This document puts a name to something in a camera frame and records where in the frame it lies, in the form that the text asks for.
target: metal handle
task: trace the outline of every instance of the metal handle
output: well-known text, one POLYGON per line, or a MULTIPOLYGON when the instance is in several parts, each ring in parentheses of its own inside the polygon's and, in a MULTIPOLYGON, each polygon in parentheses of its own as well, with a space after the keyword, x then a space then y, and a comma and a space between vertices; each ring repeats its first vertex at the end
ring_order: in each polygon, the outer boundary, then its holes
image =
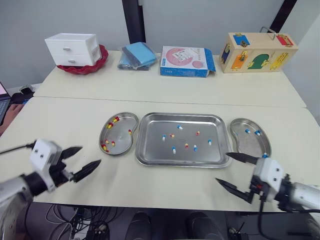
POLYGON ((266 26, 263 26, 263 27, 261 27, 261 29, 260 29, 260 33, 262 32, 262 29, 267 29, 269 32, 272 32, 272 33, 273 33, 273 38, 272 38, 272 40, 275 40, 276 34, 277 34, 275 31, 273 31, 272 29, 270 29, 270 28, 268 28, 268 27, 266 27, 266 26))

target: red basket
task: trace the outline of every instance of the red basket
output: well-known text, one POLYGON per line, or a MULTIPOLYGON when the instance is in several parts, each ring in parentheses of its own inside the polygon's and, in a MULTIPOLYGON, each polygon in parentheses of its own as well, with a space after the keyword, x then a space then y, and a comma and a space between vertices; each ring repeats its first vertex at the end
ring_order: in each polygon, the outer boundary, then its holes
POLYGON ((101 52, 101 59, 96 61, 95 65, 93 66, 62 66, 62 65, 58 65, 57 67, 59 69, 62 69, 68 73, 71 74, 90 74, 90 73, 94 73, 96 71, 98 71, 107 61, 107 58, 109 56, 109 53, 107 51, 107 49, 105 48, 105 46, 99 44, 100 47, 100 52, 101 52))

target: cardboard box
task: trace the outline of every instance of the cardboard box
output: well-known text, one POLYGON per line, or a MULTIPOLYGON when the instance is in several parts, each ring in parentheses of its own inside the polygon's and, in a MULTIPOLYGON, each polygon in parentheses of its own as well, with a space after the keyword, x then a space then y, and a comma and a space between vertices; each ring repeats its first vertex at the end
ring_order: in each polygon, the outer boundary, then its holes
POLYGON ((216 72, 212 52, 207 48, 163 46, 160 74, 178 77, 202 77, 216 72))

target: wooden toy box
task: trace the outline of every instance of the wooden toy box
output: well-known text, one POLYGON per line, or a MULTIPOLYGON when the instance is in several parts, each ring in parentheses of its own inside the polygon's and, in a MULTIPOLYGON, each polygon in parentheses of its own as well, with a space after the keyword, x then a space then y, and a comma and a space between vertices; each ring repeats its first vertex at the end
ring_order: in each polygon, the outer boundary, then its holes
POLYGON ((229 32, 219 60, 224 73, 278 72, 297 50, 288 34, 229 32))

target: kidney-shaped metal dish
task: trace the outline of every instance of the kidney-shaped metal dish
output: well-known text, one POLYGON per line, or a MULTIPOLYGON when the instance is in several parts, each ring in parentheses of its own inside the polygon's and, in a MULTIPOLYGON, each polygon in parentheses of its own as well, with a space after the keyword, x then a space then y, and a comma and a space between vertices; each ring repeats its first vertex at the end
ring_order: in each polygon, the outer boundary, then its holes
POLYGON ((255 122, 246 118, 237 118, 230 123, 230 131, 236 143, 238 153, 257 158, 266 153, 271 156, 271 145, 265 131, 255 122))
POLYGON ((144 165, 224 168, 232 161, 225 155, 230 151, 220 117, 153 112, 140 122, 135 156, 144 165))
POLYGON ((101 130, 100 149, 109 155, 121 155, 128 152, 132 146, 138 122, 138 117, 131 112, 120 112, 112 116, 101 130))

